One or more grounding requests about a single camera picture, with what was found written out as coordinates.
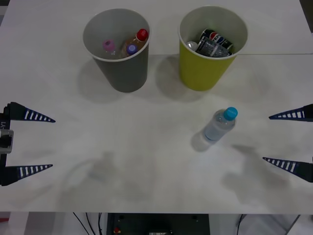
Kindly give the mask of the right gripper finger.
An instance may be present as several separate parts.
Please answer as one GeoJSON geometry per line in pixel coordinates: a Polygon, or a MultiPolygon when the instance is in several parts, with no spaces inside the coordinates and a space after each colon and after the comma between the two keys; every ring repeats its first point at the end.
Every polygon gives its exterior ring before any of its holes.
{"type": "Polygon", "coordinates": [[[269,116],[271,120],[312,120],[313,105],[309,104],[301,108],[284,111],[281,113],[269,116]]]}
{"type": "Polygon", "coordinates": [[[263,157],[262,159],[309,183],[313,182],[313,164],[312,163],[289,161],[289,160],[266,158],[266,157],[263,157]]]}

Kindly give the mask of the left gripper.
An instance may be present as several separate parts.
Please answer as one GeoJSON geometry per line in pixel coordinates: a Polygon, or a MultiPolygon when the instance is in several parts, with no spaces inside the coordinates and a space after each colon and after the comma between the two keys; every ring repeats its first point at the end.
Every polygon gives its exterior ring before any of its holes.
{"type": "MultiPolygon", "coordinates": [[[[5,106],[5,114],[8,115],[10,120],[56,122],[54,119],[16,102],[10,102],[5,106]]],[[[11,130],[9,119],[5,119],[4,114],[0,115],[0,167],[4,168],[0,180],[1,186],[8,186],[21,179],[53,167],[52,164],[5,166],[7,154],[11,153],[11,130]]]]}

